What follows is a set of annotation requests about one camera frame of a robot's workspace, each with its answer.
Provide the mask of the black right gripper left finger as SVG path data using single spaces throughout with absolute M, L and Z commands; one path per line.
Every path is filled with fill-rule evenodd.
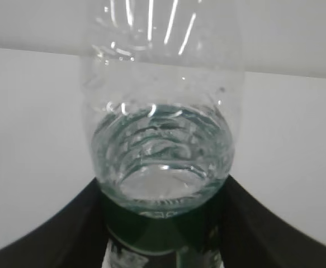
M 0 249 L 0 267 L 101 267 L 107 233 L 92 180 L 44 224 Z

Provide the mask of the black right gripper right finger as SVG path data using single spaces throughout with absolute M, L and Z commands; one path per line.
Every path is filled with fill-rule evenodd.
M 326 245 L 273 214 L 232 176 L 220 192 L 225 267 L 326 267 Z

